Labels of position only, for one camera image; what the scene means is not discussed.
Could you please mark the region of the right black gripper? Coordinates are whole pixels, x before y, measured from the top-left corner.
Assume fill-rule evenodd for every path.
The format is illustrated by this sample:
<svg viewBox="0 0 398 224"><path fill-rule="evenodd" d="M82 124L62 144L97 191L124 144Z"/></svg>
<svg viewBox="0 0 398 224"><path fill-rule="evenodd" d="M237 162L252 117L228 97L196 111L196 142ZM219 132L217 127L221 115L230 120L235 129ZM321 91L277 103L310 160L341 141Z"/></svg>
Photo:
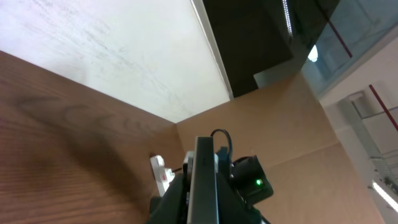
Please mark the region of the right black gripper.
<svg viewBox="0 0 398 224"><path fill-rule="evenodd" d="M216 179L219 180L220 177L225 180L229 180L231 177L231 158L229 156L228 148L226 146L221 146L216 152L218 156L218 171L216 172Z"/></svg>

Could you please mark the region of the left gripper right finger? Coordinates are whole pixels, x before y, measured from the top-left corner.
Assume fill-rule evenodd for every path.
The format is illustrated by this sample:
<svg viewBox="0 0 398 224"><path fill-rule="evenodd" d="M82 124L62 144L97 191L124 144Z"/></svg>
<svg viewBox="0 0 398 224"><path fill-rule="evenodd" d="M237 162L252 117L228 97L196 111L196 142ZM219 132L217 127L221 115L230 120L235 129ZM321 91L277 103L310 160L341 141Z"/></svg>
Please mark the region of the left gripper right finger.
<svg viewBox="0 0 398 224"><path fill-rule="evenodd" d="M216 175L218 215L221 224L261 224L262 215L254 209L247 209L234 193L227 180Z"/></svg>

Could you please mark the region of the bronze Galaxy smartphone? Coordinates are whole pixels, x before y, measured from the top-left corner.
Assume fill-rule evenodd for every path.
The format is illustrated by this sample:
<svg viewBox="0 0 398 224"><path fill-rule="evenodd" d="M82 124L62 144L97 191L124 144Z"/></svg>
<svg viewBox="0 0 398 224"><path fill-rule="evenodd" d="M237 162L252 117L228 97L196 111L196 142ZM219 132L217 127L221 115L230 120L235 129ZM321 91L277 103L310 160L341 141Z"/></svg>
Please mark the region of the bronze Galaxy smartphone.
<svg viewBox="0 0 398 224"><path fill-rule="evenodd" d="M193 156L187 223L219 224L212 137L197 137Z"/></svg>

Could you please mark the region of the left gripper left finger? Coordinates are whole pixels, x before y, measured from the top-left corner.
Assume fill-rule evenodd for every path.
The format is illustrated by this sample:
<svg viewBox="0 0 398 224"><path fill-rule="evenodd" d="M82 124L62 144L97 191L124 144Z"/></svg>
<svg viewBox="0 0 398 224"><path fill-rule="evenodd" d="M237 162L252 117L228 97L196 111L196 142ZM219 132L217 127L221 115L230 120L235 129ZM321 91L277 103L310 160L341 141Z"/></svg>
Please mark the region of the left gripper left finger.
<svg viewBox="0 0 398 224"><path fill-rule="evenodd" d="M188 186L183 174L177 174L163 197L152 197L146 224L186 224Z"/></svg>

